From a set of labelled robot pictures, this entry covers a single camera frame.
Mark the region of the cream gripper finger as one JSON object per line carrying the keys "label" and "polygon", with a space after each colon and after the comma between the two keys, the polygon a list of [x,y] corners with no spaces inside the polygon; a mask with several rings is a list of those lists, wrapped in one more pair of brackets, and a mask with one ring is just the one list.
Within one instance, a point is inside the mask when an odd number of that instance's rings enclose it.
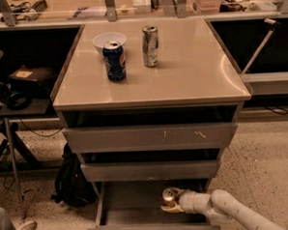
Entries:
{"label": "cream gripper finger", "polygon": [[171,187],[170,188],[170,195],[174,197],[180,197],[180,195],[184,192],[183,189],[178,188],[178,187]]}
{"label": "cream gripper finger", "polygon": [[182,213],[184,211],[179,204],[175,204],[173,207],[161,206],[160,208],[169,214]]}

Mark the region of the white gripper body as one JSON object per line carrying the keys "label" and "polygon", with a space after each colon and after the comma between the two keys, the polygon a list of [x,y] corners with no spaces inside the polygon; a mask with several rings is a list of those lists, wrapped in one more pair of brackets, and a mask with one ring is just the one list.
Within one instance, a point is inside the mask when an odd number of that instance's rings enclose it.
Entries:
{"label": "white gripper body", "polygon": [[210,194],[185,190],[179,199],[181,210],[186,214],[205,214],[212,208]]}

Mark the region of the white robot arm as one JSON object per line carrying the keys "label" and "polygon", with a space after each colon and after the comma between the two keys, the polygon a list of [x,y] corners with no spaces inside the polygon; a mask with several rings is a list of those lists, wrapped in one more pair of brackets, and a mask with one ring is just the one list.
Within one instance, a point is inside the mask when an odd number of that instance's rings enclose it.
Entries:
{"label": "white robot arm", "polygon": [[210,221],[228,222],[235,218],[246,230],[288,230],[257,214],[227,191],[215,189],[211,194],[169,187],[162,192],[164,212],[201,214]]}

